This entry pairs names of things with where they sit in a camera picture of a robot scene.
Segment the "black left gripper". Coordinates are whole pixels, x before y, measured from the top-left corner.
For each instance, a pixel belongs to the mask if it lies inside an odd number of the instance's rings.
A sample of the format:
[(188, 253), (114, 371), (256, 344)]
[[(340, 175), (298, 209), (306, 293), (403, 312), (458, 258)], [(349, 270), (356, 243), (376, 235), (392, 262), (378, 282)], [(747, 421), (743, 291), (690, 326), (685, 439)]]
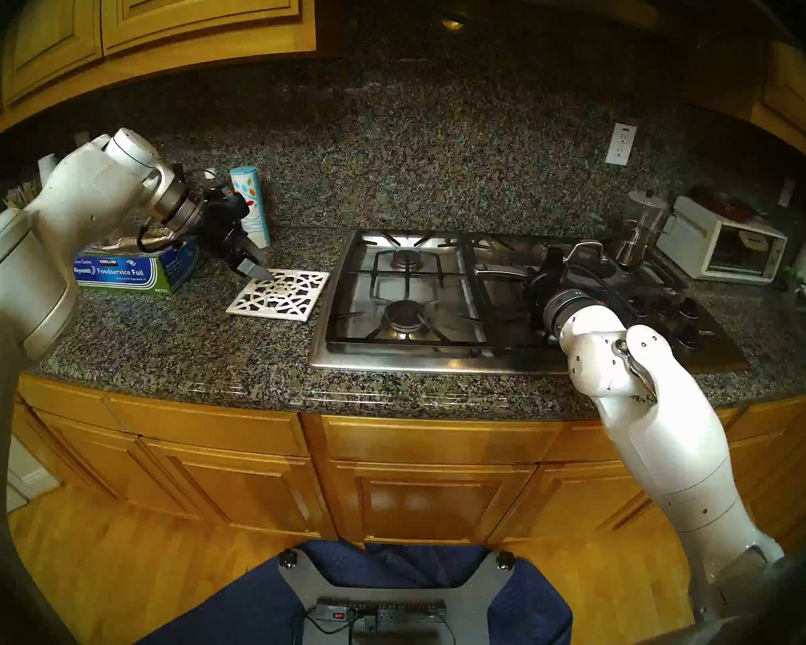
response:
[(230, 269), (254, 281), (274, 281), (263, 249), (250, 238), (241, 220), (249, 215), (250, 206), (227, 184), (203, 191), (200, 217), (191, 235), (208, 255), (230, 262)]

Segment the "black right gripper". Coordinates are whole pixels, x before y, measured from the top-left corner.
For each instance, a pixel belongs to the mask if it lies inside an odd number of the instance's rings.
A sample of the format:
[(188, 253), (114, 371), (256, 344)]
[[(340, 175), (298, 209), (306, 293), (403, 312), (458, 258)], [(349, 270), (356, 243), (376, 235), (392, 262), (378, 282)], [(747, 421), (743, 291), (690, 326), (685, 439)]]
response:
[(526, 299), (530, 310), (545, 310), (555, 296), (578, 289), (567, 281), (565, 252), (560, 246), (548, 246), (542, 263), (542, 272), (530, 273), (526, 278)]

